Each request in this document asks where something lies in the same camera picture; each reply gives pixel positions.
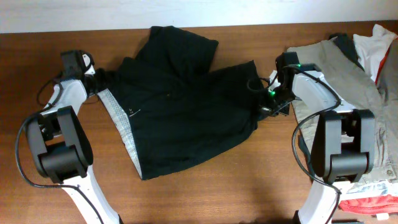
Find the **black shorts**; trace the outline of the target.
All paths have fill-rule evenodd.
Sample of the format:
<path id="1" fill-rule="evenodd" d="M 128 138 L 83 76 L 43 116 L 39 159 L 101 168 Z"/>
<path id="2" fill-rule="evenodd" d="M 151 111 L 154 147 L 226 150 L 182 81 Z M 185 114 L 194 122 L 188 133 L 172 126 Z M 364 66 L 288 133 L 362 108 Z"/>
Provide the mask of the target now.
<path id="1" fill-rule="evenodd" d="M 256 65 L 211 70 L 218 42 L 154 26 L 135 57 L 97 69 L 99 97 L 142 180 L 199 165 L 244 142 L 261 120 Z"/>

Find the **dark garment under pile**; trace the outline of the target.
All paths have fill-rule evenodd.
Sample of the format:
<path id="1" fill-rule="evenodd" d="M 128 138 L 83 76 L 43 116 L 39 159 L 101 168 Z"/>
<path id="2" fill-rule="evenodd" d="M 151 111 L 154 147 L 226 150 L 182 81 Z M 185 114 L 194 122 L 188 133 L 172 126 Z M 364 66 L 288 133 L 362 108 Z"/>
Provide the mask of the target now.
<path id="1" fill-rule="evenodd" d="M 348 37 L 346 33 L 334 33 L 329 36 L 328 40 L 331 40 L 348 60 L 364 71 L 363 66 L 358 62 L 359 58 L 353 39 Z"/>

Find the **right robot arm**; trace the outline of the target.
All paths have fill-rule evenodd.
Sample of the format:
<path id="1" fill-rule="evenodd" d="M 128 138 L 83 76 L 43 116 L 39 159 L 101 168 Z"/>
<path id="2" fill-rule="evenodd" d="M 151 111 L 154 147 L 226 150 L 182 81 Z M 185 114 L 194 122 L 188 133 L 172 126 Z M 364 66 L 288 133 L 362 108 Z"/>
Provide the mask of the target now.
<path id="1" fill-rule="evenodd" d="M 301 170 L 312 180 L 304 205 L 295 211 L 293 223 L 331 223 L 348 189 L 374 167 L 375 116 L 369 109 L 357 109 L 344 100 L 326 81 L 314 63 L 300 63 L 296 52 L 284 52 L 275 60 L 276 72 L 260 90 L 264 105 L 260 112 L 277 116 L 294 100 L 301 100 L 310 115 L 298 122 L 292 134 L 294 145 L 300 128 L 317 118 L 317 128 L 307 165 L 293 155 Z"/>

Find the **khaki shorts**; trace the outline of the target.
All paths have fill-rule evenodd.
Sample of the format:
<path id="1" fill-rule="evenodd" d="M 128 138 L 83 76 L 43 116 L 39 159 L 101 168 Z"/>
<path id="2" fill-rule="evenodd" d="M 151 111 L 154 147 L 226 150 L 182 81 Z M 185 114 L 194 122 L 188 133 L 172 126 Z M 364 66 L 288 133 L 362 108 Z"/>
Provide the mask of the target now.
<path id="1" fill-rule="evenodd" d="M 397 102 L 351 62 L 331 40 L 301 47 L 289 47 L 301 63 L 314 63 L 327 82 L 357 109 L 369 109 L 376 118 L 374 167 L 362 176 L 358 187 L 381 180 L 397 182 Z"/>

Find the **white garment with red trim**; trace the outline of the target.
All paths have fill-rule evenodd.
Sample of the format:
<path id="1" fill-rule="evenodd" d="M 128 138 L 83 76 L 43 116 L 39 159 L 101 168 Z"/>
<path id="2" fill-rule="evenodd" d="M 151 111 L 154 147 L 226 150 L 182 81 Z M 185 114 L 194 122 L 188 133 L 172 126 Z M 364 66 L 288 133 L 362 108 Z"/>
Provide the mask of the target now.
<path id="1" fill-rule="evenodd" d="M 372 36 L 353 35 L 358 62 L 364 68 L 366 75 L 375 83 L 394 40 L 397 40 L 397 34 L 379 24 L 374 25 Z"/>

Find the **white printed garment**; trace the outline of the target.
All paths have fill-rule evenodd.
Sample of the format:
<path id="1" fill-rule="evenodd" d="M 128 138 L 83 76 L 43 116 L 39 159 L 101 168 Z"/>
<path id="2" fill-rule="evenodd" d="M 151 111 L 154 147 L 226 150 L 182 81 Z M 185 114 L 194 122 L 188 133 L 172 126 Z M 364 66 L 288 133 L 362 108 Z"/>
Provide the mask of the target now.
<path id="1" fill-rule="evenodd" d="M 388 180 L 382 180 L 359 187 L 352 187 L 347 192 L 342 193 L 340 200 L 354 200 L 386 195 L 397 196 L 397 183 L 393 184 Z"/>

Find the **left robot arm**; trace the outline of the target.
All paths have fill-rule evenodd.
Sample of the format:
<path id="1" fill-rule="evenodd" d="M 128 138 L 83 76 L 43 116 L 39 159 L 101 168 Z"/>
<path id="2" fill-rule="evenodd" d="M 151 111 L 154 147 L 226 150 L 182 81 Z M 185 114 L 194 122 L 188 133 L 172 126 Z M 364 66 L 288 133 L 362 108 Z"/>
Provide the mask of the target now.
<path id="1" fill-rule="evenodd" d="M 84 102 L 99 89 L 93 57 L 83 50 L 60 56 L 63 70 L 50 80 L 52 96 L 19 129 L 26 135 L 37 172 L 51 184 L 27 183 L 64 190 L 87 223 L 122 223 L 96 181 L 93 150 L 77 116 Z"/>

